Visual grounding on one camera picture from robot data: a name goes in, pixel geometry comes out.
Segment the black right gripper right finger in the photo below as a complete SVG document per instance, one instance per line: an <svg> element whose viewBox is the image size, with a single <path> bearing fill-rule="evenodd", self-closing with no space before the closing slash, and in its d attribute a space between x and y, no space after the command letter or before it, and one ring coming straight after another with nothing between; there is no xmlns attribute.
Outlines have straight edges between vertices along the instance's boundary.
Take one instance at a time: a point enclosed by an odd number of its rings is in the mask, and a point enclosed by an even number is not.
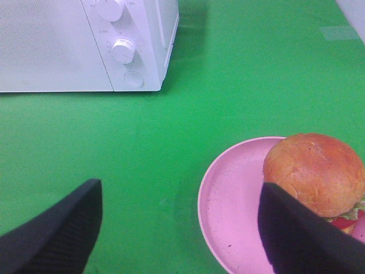
<svg viewBox="0 0 365 274"><path fill-rule="evenodd" d="M364 243L274 183L262 186L257 221L275 273L364 273Z"/></svg>

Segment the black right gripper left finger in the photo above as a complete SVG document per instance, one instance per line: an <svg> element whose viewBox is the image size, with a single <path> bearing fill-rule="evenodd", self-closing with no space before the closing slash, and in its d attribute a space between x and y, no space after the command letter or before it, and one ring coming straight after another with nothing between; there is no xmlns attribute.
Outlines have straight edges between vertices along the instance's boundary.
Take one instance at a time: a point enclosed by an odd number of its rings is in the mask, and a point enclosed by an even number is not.
<svg viewBox="0 0 365 274"><path fill-rule="evenodd" d="M89 179L1 236L1 273L83 273L102 217L102 182Z"/></svg>

